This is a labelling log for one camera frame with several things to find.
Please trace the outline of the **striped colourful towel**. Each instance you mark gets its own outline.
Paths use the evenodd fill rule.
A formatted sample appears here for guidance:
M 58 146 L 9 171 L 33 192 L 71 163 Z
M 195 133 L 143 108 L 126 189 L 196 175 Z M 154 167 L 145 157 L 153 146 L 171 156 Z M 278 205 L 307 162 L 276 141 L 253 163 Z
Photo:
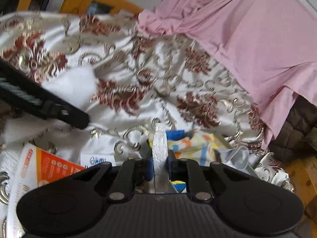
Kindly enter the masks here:
M 201 166 L 208 166 L 217 160 L 214 152 L 215 138 L 211 133 L 193 129 L 166 131 L 168 150 L 173 151 L 175 158 L 187 158 L 197 161 Z M 148 135 L 148 143 L 152 148 L 154 133 Z

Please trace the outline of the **grey face mask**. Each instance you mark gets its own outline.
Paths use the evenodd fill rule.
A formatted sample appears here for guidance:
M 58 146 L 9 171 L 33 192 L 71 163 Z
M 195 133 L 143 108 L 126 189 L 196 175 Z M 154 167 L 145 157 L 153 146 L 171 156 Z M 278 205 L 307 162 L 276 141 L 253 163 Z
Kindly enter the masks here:
M 249 150 L 245 146 L 236 148 L 221 148 L 217 149 L 221 163 L 239 170 L 245 174 L 249 174 L 253 177 L 258 178 L 254 169 L 249 163 Z

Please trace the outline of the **orange white package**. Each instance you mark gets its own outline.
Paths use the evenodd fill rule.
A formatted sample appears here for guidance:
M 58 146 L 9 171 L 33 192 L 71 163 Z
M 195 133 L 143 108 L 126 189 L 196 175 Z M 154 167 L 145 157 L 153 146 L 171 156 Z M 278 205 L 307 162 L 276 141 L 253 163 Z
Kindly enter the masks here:
M 16 207 L 22 196 L 38 187 L 68 177 L 84 167 L 59 158 L 27 143 L 21 152 L 14 175 L 8 205 L 6 237 L 22 237 L 24 230 L 17 218 Z

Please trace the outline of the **brown quilted jacket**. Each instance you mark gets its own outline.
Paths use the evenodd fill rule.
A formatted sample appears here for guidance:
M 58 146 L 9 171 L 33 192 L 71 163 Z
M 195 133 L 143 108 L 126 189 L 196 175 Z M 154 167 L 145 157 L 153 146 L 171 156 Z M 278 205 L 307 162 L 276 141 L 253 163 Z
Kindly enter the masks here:
M 269 149 L 284 164 L 316 156 L 316 106 L 299 96 Z

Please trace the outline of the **pink bed sheet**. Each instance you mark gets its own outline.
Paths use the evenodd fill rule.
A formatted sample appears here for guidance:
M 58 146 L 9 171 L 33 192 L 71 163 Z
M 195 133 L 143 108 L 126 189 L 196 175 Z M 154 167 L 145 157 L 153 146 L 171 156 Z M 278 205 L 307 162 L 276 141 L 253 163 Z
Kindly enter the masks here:
M 298 96 L 316 104 L 316 18 L 298 0 L 163 0 L 138 17 L 147 36 L 184 34 L 247 90 L 277 138 Z

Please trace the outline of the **white towel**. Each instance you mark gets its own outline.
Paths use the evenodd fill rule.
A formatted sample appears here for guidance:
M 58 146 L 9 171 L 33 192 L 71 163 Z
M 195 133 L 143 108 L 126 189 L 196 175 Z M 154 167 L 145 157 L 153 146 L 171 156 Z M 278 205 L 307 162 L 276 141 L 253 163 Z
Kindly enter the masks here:
M 86 113 L 89 100 L 96 91 L 96 85 L 93 69 L 89 66 L 80 66 L 68 70 L 53 80 L 43 82 L 41 87 Z M 6 143 L 25 141 L 36 138 L 47 128 L 67 125 L 65 121 L 59 119 L 41 120 L 29 115 L 11 119 L 4 127 L 4 141 Z

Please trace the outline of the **cardboard box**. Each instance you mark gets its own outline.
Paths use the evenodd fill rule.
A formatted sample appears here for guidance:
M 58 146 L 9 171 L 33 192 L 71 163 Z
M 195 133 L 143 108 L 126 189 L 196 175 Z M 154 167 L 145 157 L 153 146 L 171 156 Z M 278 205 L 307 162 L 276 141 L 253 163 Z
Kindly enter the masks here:
M 316 157 L 310 156 L 292 161 L 285 167 L 295 194 L 304 205 L 305 215 L 316 223 Z

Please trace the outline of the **floral satin bedspread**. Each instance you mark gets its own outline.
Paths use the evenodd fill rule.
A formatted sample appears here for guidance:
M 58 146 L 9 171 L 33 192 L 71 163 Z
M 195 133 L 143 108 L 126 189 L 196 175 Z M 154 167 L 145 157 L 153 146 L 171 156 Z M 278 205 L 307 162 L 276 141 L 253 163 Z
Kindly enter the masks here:
M 97 82 L 86 112 L 91 123 L 82 131 L 53 127 L 6 143 L 7 121 L 28 114 L 1 104 L 1 237 L 26 143 L 75 164 L 106 159 L 121 165 L 145 156 L 157 123 L 168 131 L 199 129 L 214 135 L 216 158 L 222 136 L 231 147 L 247 147 L 260 179 L 294 190 L 273 154 L 261 149 L 265 126 L 252 98 L 184 35 L 146 38 L 125 16 L 11 13 L 1 17 L 1 58 L 40 85 L 80 66 L 91 67 Z

